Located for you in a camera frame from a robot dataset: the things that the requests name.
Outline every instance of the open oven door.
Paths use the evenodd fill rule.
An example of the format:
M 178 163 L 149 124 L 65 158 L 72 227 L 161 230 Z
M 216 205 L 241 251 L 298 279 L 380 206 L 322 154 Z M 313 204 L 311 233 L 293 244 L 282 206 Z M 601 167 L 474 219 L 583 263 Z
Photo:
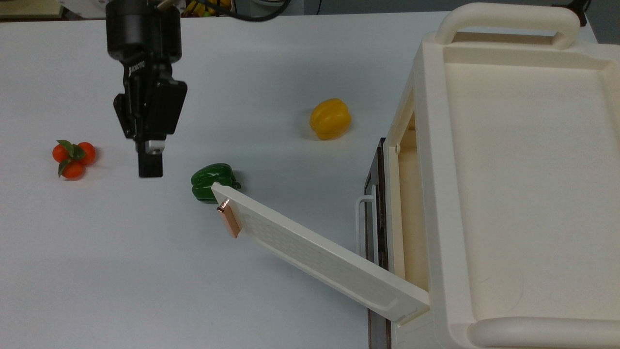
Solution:
M 299 269 L 398 324 L 428 310 L 428 293 L 233 188 L 211 187 L 234 235 L 246 235 Z

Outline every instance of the cherry tomato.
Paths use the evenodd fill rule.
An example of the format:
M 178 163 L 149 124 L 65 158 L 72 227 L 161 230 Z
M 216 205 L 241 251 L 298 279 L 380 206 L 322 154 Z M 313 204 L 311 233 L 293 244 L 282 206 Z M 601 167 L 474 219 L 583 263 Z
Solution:
M 78 144 L 78 146 L 84 149 L 84 153 L 86 154 L 84 155 L 84 158 L 79 160 L 80 164 L 90 165 L 91 163 L 95 162 L 97 158 L 97 152 L 95 151 L 95 147 L 93 147 L 92 144 L 90 144 L 89 142 L 82 142 Z
M 61 163 L 69 158 L 69 153 L 67 152 L 67 149 L 65 149 L 60 144 L 54 147 L 54 150 L 51 151 L 51 155 L 58 163 Z
M 84 165 L 77 161 L 71 161 L 63 169 L 62 176 L 66 179 L 74 181 L 79 179 L 84 174 Z

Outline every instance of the white table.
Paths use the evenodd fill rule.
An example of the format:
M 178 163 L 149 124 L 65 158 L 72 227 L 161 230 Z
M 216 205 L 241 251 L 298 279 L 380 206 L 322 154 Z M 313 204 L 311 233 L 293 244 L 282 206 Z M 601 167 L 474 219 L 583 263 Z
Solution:
M 229 163 L 244 193 L 353 250 L 374 150 L 444 16 L 183 20 L 189 91 L 160 179 L 138 178 L 112 108 L 104 22 L 0 24 L 0 347 L 365 348 L 364 307 L 231 239 L 189 179 Z M 323 142 L 309 113 L 332 97 L 353 126 Z M 99 149 L 82 180 L 56 177 L 56 139 Z

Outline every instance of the robotic arm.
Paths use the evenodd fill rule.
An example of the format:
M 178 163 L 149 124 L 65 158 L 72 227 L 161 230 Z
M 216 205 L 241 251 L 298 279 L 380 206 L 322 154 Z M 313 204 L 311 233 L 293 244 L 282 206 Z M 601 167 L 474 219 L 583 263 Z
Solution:
M 125 93 L 116 96 L 114 109 L 125 137 L 136 143 L 142 178 L 163 175 L 166 136 L 177 127 L 187 93 L 187 85 L 172 78 L 172 63 L 181 58 L 179 10 L 162 5 L 112 0 L 105 7 L 108 53 L 125 68 Z

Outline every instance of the oven door handle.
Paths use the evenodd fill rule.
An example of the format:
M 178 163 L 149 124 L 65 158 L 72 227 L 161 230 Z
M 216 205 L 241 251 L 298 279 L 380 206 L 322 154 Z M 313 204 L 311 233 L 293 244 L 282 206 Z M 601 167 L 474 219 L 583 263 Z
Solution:
M 364 195 L 360 196 L 355 202 L 355 235 L 356 235 L 356 252 L 358 255 L 366 258 L 365 255 L 361 254 L 361 236 L 363 232 L 361 231 L 360 226 L 360 206 L 362 202 L 372 202 L 372 217 L 373 217 L 373 252 L 374 252 L 374 263 L 379 265 L 379 242 L 377 240 L 378 237 L 378 223 L 377 223 L 377 186 L 372 185 L 371 187 L 372 195 Z

